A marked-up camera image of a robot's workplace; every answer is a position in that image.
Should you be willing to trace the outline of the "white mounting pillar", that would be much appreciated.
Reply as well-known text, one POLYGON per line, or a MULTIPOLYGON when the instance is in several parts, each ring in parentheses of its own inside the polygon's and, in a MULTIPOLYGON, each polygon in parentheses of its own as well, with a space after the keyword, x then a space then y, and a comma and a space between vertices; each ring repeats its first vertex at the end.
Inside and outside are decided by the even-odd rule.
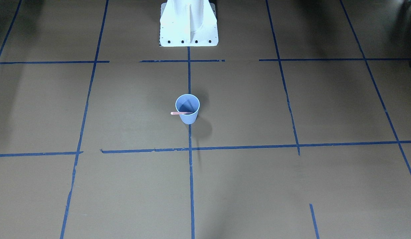
POLYGON ((214 0, 168 0, 161 4, 161 47, 213 47, 218 43, 214 0))

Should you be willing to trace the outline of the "blue ribbed cup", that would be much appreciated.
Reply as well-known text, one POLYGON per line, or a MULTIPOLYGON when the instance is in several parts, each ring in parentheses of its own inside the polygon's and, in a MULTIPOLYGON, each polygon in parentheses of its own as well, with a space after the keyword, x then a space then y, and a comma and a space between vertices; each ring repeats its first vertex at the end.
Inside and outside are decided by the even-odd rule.
POLYGON ((193 94, 183 94, 176 99, 175 109, 177 112, 188 112, 179 116, 184 124, 193 124, 200 109, 199 98, 193 94))

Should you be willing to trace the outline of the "pink chopstick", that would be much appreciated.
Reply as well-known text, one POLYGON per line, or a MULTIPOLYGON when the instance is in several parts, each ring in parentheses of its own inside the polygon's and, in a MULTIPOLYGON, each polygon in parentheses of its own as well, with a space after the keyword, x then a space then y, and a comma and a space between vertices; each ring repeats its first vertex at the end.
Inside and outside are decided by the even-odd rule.
POLYGON ((171 115, 191 115, 193 112, 170 112, 171 115))

